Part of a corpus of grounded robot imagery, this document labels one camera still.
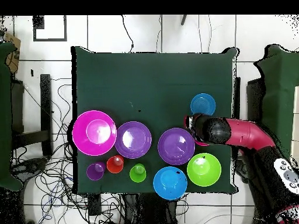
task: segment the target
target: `blue bowl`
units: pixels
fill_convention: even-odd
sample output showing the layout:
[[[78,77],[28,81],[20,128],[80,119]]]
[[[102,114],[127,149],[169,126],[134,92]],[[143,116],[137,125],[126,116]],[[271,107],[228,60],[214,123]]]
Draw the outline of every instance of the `blue bowl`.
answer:
[[[213,115],[216,109],[216,102],[212,96],[207,93],[200,93],[195,96],[190,104],[191,112]]]
[[[176,200],[187,189],[187,177],[176,167],[163,167],[154,177],[154,189],[165,200]]]

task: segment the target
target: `red cup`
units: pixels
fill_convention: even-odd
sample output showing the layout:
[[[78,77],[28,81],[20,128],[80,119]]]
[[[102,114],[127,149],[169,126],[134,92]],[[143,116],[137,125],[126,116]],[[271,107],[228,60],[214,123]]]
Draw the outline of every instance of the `red cup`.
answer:
[[[111,173],[119,173],[124,167],[124,158],[120,155],[112,156],[107,161],[107,169]]]

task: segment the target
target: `green tablecloth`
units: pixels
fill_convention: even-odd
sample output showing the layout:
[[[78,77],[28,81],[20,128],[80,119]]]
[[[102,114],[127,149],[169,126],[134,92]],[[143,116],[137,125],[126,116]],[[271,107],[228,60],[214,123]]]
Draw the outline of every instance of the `green tablecloth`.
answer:
[[[10,43],[0,43],[0,187],[19,191],[23,184],[11,175],[12,157],[12,105],[11,105],[11,72],[5,61],[7,56],[16,50]]]
[[[100,110],[111,116],[117,127],[127,121],[139,121],[152,134],[148,153],[139,159],[125,159],[119,174],[106,171],[98,181],[88,179],[86,169],[93,162],[106,162],[116,155],[115,147],[98,157],[78,151],[74,162],[74,169],[78,169],[77,192],[154,192],[152,181],[156,172],[170,166],[158,154],[159,137],[172,127],[183,128],[184,116],[190,114],[190,102],[196,94],[211,94],[216,101],[214,115],[231,117],[232,59],[236,54],[236,48],[223,54],[97,54],[73,47],[72,73],[77,84],[77,95],[73,95],[77,110],[74,109],[73,118],[88,110]],[[194,154],[201,152],[209,152],[219,159],[221,177],[210,187],[198,187],[188,179],[187,192],[235,193],[237,189],[230,184],[231,148],[196,145]],[[142,183],[134,183],[129,177],[136,163],[144,164],[147,170],[147,178]],[[186,167],[187,164],[178,166],[187,174]]]
[[[262,124],[269,129],[276,146],[289,160],[293,130],[294,91],[299,85],[299,52],[289,52],[280,45],[269,45],[256,63],[265,80]]]

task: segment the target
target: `green cup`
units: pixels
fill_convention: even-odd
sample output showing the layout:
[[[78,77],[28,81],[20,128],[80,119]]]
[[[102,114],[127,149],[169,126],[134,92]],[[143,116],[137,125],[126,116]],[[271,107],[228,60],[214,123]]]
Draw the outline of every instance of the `green cup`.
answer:
[[[211,186],[220,178],[221,165],[215,156],[209,153],[200,153],[189,161],[187,174],[195,185]]]
[[[147,171],[145,170],[144,165],[141,163],[136,164],[130,170],[130,178],[133,182],[140,183],[145,180],[147,176]]]

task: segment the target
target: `green table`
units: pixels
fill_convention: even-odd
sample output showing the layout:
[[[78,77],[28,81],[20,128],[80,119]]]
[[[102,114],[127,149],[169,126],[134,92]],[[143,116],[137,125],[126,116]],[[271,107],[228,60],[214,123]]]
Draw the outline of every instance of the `green table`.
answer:
[[[74,116],[88,110],[107,113],[117,128],[128,121],[145,124],[152,134],[148,153],[139,159],[125,159],[118,174],[105,172],[103,178],[91,181],[87,167],[97,161],[106,162],[116,155],[113,147],[102,156],[87,156],[78,151],[74,169],[78,169],[78,193],[152,193],[156,172],[166,164],[158,154],[158,140],[168,129],[183,128],[184,116],[190,114],[191,99],[198,93],[211,94],[216,101],[215,116],[231,117],[232,59],[237,49],[222,54],[111,54],[92,53],[72,47]],[[220,179],[210,187],[198,187],[188,179],[187,192],[235,193],[230,184],[231,148],[224,145],[202,147],[194,153],[208,152],[221,165]],[[147,178],[142,183],[130,180],[130,169],[142,163]],[[178,166],[185,174],[187,163]]]

